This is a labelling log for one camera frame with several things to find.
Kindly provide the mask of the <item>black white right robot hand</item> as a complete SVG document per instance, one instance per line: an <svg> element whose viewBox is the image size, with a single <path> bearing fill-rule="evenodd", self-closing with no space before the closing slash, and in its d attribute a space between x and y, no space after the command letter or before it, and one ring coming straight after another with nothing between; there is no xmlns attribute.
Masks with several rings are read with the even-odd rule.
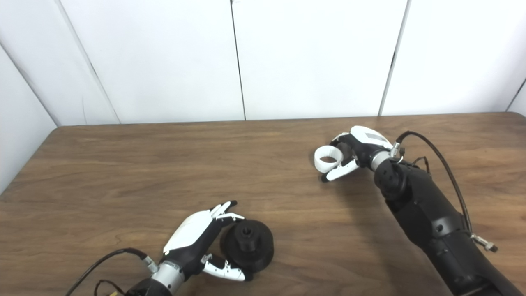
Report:
<svg viewBox="0 0 526 296"><path fill-rule="evenodd" d="M400 148L400 143L389 142L376 130L353 126L314 152L314 167L321 172L321 182L329 183L360 168L375 171Z"/></svg>

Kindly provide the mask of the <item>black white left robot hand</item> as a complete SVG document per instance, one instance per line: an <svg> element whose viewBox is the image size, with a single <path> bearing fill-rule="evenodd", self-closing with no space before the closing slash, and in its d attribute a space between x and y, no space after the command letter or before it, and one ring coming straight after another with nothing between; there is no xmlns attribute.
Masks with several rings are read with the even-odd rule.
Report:
<svg viewBox="0 0 526 296"><path fill-rule="evenodd" d="M173 296L191 276L202 272L232 281L252 281L253 273L208 252L224 227L245 221L242 215L229 212L236 204L227 201L184 219L163 248L159 269L151 276L159 292Z"/></svg>

